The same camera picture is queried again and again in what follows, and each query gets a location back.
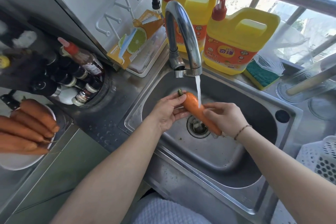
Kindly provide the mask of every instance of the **faucet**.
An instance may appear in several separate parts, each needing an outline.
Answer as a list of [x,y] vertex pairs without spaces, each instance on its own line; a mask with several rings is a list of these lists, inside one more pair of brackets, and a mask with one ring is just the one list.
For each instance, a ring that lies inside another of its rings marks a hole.
[[[190,69],[186,69],[184,62],[177,50],[175,38],[174,19],[184,39],[187,50]],[[169,40],[169,61],[174,70],[175,78],[184,76],[195,77],[202,74],[202,58],[198,49],[197,38],[191,21],[183,6],[175,1],[169,1],[166,5],[166,29]]]

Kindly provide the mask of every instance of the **dish soap jug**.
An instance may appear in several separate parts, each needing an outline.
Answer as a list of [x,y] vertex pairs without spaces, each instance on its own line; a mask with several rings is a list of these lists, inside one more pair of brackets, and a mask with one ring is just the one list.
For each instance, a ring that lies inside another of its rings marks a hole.
[[242,73],[279,23],[279,16],[255,8],[246,7],[226,15],[225,0],[219,0],[208,22],[205,64],[229,75]]
[[[169,1],[171,0],[162,0],[163,16],[165,16],[166,5]],[[208,20],[211,17],[212,9],[216,5],[217,0],[176,0],[176,1],[178,1],[187,12],[197,37],[199,51],[202,51],[204,49],[204,41],[207,32]],[[175,35],[178,50],[186,52],[187,50],[184,45],[184,40],[176,22],[175,22]]]

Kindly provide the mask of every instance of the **running water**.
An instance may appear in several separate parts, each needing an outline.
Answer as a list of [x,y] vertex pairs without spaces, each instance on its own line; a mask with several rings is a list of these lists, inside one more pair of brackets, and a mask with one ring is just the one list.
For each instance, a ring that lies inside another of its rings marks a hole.
[[196,87],[197,87],[197,98],[198,98],[198,108],[201,107],[202,100],[201,100],[201,78],[199,75],[195,76],[196,79]]

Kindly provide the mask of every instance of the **green scouring sponge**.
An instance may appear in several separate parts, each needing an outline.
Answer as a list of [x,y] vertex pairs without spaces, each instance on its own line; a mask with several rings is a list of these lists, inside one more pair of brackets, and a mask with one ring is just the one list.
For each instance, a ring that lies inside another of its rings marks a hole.
[[252,60],[244,70],[243,74],[253,82],[255,86],[260,90],[266,89],[272,83],[274,83],[279,76],[268,70],[261,68],[255,60]]

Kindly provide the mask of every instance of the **forearm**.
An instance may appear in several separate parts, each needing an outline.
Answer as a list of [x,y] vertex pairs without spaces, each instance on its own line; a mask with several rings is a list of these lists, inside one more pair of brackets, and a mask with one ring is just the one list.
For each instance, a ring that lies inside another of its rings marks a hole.
[[53,223],[120,223],[161,136],[151,117],[78,185]]
[[238,140],[297,223],[333,223],[336,186],[315,174],[252,128]]

